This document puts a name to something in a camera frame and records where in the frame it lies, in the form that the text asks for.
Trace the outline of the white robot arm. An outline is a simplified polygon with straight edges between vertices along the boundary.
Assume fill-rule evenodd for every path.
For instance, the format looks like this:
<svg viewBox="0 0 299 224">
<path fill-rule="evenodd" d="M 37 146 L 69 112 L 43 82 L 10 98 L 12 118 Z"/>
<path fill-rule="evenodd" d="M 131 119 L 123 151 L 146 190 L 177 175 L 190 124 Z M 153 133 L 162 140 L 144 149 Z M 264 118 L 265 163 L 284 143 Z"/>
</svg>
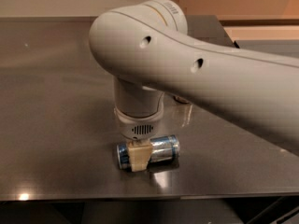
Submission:
<svg viewBox="0 0 299 224">
<path fill-rule="evenodd" d="M 112 9 L 92 24 L 94 59 L 115 78 L 126 148 L 119 164 L 147 168 L 155 149 L 136 125 L 159 120 L 159 92 L 180 96 L 279 146 L 299 148 L 299 59 L 214 45 L 188 36 L 170 0 Z"/>
</svg>

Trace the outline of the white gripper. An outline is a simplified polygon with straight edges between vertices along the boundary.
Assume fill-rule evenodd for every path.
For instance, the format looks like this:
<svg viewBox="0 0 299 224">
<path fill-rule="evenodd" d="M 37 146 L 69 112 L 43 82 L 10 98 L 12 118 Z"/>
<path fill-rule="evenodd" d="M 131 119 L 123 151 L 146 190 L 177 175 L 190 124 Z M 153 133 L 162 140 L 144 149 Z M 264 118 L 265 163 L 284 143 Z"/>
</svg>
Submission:
<svg viewBox="0 0 299 224">
<path fill-rule="evenodd" d="M 157 113 L 144 118 L 130 117 L 120 112 L 118 108 L 114 109 L 114 114 L 120 133 L 127 139 L 135 140 L 126 144 L 132 171 L 146 170 L 153 150 L 149 138 L 158 133 L 164 110 L 160 109 Z"/>
</svg>

